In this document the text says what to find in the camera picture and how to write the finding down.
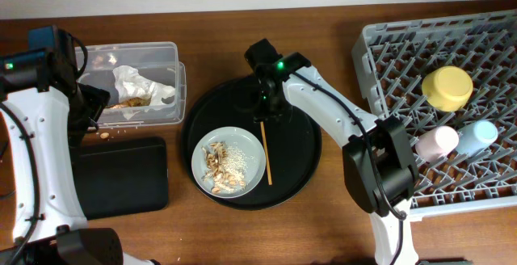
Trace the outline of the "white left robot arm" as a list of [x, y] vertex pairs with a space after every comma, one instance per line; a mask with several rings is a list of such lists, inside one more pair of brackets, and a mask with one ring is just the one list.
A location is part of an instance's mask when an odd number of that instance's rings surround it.
[[113, 229], [91, 229], [70, 152], [98, 131], [107, 91], [81, 84], [83, 43], [52, 25], [28, 33], [26, 52], [1, 59], [1, 113], [15, 177], [14, 246], [3, 264], [139, 264]]

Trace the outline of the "yellow bowl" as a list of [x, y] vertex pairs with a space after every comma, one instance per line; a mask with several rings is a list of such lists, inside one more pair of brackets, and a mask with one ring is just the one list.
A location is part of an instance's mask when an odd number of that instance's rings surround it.
[[457, 111], [473, 93], [473, 80], [461, 68], [444, 66], [428, 74], [422, 82], [422, 94], [440, 111]]

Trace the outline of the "food scraps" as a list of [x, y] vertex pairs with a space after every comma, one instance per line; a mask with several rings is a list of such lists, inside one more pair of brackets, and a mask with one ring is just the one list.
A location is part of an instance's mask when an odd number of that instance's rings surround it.
[[206, 166], [202, 181], [208, 183], [208, 191], [215, 196], [233, 194], [248, 188], [248, 161], [250, 158], [237, 146], [224, 141], [202, 145], [201, 155]]

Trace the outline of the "gold snack wrapper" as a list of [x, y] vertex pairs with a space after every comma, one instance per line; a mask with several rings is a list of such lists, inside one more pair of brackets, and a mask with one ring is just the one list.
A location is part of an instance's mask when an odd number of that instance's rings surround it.
[[143, 99], [143, 98], [131, 98], [123, 101], [122, 103], [117, 103], [111, 106], [108, 106], [109, 109], [120, 109], [126, 107], [142, 107], [149, 106], [151, 99]]

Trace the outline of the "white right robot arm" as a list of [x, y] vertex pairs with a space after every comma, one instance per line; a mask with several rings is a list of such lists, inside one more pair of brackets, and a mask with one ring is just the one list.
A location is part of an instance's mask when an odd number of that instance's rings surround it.
[[418, 168], [405, 125], [354, 105], [300, 53], [283, 56], [262, 39], [244, 58], [259, 83], [254, 118], [269, 120], [293, 106], [324, 129], [342, 150], [349, 195], [370, 218], [376, 263], [416, 264], [409, 215]]

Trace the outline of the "blue cup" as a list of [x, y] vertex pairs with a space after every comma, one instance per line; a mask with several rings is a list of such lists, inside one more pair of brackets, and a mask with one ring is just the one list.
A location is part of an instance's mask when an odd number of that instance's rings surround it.
[[460, 138], [456, 147], [458, 154], [473, 156], [488, 148], [498, 138], [495, 124], [488, 120], [479, 120], [459, 130]]

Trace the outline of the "grey plate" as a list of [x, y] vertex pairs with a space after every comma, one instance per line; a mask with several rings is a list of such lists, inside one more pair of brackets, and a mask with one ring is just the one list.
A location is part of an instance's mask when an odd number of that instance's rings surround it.
[[[212, 195], [208, 191], [208, 183], [202, 181], [206, 166], [204, 165], [200, 148], [202, 145], [208, 145], [214, 141], [224, 141], [227, 145], [237, 146], [250, 158], [248, 161], [248, 176], [246, 177], [246, 179], [250, 181], [250, 184], [244, 191], [233, 194], [223, 194], [222, 196]], [[243, 128], [223, 127], [207, 133], [197, 142], [191, 156], [191, 172], [195, 183], [200, 187], [202, 192], [218, 200], [233, 200], [249, 195], [260, 183], [265, 171], [266, 157], [261, 141]]]

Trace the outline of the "pink cup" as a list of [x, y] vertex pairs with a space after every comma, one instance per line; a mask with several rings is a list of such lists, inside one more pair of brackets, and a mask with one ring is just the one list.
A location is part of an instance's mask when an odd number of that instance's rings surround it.
[[415, 144], [417, 155], [426, 162], [433, 162], [449, 155], [459, 144], [458, 132], [449, 126], [439, 126], [425, 132]]

